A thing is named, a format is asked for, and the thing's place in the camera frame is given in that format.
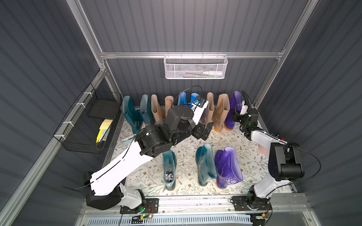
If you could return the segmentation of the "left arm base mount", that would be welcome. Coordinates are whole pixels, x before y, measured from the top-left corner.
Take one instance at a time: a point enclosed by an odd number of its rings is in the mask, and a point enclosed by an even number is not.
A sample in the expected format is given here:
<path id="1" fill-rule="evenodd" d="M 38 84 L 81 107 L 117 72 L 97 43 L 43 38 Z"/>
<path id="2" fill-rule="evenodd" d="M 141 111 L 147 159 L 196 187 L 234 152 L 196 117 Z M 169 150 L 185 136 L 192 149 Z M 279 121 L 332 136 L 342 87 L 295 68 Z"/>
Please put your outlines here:
<path id="1" fill-rule="evenodd" d="M 120 214 L 154 214 L 158 213 L 158 207 L 158 198 L 146 198 L 138 207 L 135 207 L 134 209 L 121 206 Z"/>

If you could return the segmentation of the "teal rain boot back row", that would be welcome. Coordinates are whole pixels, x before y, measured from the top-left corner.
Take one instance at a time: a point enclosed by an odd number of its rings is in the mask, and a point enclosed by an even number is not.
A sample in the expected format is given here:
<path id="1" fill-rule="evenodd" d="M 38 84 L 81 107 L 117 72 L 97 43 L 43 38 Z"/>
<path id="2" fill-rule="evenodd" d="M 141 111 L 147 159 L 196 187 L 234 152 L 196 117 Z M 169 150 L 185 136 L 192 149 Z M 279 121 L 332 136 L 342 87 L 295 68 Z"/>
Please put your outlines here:
<path id="1" fill-rule="evenodd" d="M 147 94 L 141 97 L 140 113 L 146 126 L 154 125 L 155 121 L 152 113 L 151 99 Z"/>

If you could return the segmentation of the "beige rain boot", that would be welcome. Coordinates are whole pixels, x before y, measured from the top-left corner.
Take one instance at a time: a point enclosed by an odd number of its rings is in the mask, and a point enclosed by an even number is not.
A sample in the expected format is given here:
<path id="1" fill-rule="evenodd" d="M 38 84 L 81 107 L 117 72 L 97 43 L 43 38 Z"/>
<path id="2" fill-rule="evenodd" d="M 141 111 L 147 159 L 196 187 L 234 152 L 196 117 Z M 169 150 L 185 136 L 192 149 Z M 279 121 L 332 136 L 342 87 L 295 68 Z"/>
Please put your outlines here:
<path id="1" fill-rule="evenodd" d="M 214 129 L 216 132 L 221 132 L 223 129 L 223 124 L 227 118 L 227 115 L 230 110 L 230 101 L 229 96 L 227 94 L 220 94 L 218 97 L 218 102 L 216 105 L 216 109 L 213 113 L 213 122 Z"/>
<path id="2" fill-rule="evenodd" d="M 212 92 L 207 93 L 208 107 L 204 110 L 200 122 L 203 125 L 207 125 L 212 121 L 213 113 L 215 110 L 214 94 Z"/>
<path id="3" fill-rule="evenodd" d="M 159 104 L 156 94 L 151 95 L 151 110 L 154 116 L 155 122 L 165 119 L 166 113 L 161 105 Z"/>
<path id="4" fill-rule="evenodd" d="M 173 107 L 174 97 L 166 96 L 165 97 L 165 117 L 167 117 L 169 109 Z"/>

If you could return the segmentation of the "teal rain boot carried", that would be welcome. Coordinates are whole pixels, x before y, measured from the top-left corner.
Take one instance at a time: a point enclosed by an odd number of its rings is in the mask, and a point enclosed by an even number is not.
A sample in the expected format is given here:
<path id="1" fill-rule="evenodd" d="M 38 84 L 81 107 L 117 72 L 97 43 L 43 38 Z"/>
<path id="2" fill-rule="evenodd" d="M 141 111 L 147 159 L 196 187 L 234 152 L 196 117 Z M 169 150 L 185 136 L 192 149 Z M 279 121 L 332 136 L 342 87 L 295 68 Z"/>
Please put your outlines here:
<path id="1" fill-rule="evenodd" d="M 139 133 L 143 124 L 143 118 L 140 113 L 140 110 L 136 110 L 134 108 L 130 96 L 125 96 L 123 98 L 122 112 L 128 124 L 132 128 L 133 134 Z"/>

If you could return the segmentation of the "blue rain boot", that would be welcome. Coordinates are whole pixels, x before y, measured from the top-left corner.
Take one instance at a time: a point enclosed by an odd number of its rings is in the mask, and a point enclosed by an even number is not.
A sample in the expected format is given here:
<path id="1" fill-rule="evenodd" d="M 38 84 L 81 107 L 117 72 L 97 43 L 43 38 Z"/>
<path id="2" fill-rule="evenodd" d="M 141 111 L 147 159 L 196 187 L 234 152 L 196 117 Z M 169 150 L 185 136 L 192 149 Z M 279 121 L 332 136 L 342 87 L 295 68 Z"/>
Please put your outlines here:
<path id="1" fill-rule="evenodd" d="M 198 96 L 199 96 L 198 93 L 192 93 L 190 98 L 190 103 L 194 103 L 194 101 L 197 99 Z"/>
<path id="2" fill-rule="evenodd" d="M 185 92 L 180 93 L 178 97 L 178 105 L 187 105 L 187 94 Z"/>

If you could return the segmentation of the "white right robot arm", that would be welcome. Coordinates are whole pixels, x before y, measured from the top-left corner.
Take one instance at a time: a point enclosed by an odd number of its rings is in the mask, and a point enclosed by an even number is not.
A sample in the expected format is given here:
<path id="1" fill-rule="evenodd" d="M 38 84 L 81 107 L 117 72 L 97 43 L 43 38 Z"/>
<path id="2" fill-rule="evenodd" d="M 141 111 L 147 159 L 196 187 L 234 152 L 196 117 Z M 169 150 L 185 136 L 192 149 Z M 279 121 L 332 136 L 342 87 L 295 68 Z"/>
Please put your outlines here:
<path id="1" fill-rule="evenodd" d="M 272 193 L 279 187 L 289 185 L 304 176 L 302 161 L 291 143 L 278 139 L 260 129 L 257 124 L 259 113 L 256 109 L 235 107 L 232 120 L 240 123 L 240 131 L 250 141 L 257 143 L 269 154 L 268 173 L 247 194 L 246 202 L 256 210 L 266 205 Z"/>

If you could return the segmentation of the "purple rain boot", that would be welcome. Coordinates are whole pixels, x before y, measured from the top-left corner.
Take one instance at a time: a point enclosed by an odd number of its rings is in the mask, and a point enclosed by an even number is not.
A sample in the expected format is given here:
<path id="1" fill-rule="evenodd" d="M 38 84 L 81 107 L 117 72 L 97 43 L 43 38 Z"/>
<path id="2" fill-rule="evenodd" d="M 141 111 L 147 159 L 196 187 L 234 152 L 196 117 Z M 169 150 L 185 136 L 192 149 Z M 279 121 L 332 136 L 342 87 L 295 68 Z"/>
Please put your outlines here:
<path id="1" fill-rule="evenodd" d="M 234 129 L 235 122 L 232 119 L 232 114 L 235 113 L 235 109 L 237 109 L 237 111 L 241 110 L 241 106 L 238 106 L 241 103 L 241 93 L 239 91 L 234 91 L 230 101 L 230 110 L 225 120 L 225 128 L 227 131 L 232 131 Z"/>
<path id="2" fill-rule="evenodd" d="M 236 150 L 232 147 L 226 147 L 224 150 L 218 150 L 215 154 L 216 183 L 219 189 L 225 189 L 227 186 L 243 181 L 243 175 L 239 167 Z"/>

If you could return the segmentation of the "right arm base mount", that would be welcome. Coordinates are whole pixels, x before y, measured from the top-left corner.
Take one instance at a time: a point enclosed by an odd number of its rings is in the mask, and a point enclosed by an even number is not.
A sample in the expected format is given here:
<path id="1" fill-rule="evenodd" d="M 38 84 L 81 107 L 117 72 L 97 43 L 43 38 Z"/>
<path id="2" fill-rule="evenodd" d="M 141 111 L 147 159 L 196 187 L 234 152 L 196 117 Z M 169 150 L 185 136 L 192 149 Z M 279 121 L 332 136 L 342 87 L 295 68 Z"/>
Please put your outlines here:
<path id="1" fill-rule="evenodd" d="M 260 198 L 256 195 L 254 186 L 252 186 L 246 195 L 233 196 L 230 200 L 235 211 L 270 211 L 272 206 L 270 199 Z"/>

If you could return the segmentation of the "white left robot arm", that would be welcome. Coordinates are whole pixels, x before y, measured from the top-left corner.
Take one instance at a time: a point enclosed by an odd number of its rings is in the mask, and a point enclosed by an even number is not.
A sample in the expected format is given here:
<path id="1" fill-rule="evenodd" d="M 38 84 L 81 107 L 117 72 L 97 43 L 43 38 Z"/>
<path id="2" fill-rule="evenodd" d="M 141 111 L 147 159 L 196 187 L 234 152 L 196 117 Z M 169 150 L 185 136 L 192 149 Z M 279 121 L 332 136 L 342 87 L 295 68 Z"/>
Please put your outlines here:
<path id="1" fill-rule="evenodd" d="M 142 210 L 147 204 L 143 192 L 126 188 L 122 180 L 190 136 L 207 140 L 213 124 L 210 122 L 204 125 L 200 122 L 207 105 L 194 104 L 192 108 L 177 105 L 169 109 L 166 119 L 143 128 L 123 153 L 90 175 L 87 206 L 107 210 L 121 205 L 135 211 Z"/>

